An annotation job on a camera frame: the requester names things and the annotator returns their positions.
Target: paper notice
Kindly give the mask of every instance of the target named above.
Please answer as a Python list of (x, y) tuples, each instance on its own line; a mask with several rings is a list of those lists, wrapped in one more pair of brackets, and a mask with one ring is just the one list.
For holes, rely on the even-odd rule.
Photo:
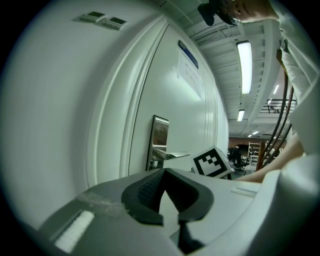
[(195, 69), (193, 62), (187, 59), (181, 52), (179, 53), (177, 77), (179, 79), (182, 77), (201, 98), (201, 77)]

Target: door handle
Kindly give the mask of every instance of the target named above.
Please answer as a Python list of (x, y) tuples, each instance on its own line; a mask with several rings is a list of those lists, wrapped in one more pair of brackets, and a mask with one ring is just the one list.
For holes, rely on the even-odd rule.
[(165, 160), (171, 160), (171, 159), (177, 159), (177, 158), (183, 158), (186, 156), (190, 156), (191, 154), (188, 151), (181, 151), (181, 152), (166, 152), (164, 150), (161, 150), (159, 147), (154, 147), (152, 149), (152, 159), (154, 161), (165, 161)]
[(146, 171), (163, 168), (164, 161), (191, 155), (188, 151), (167, 152), (169, 121), (159, 116), (153, 116)]

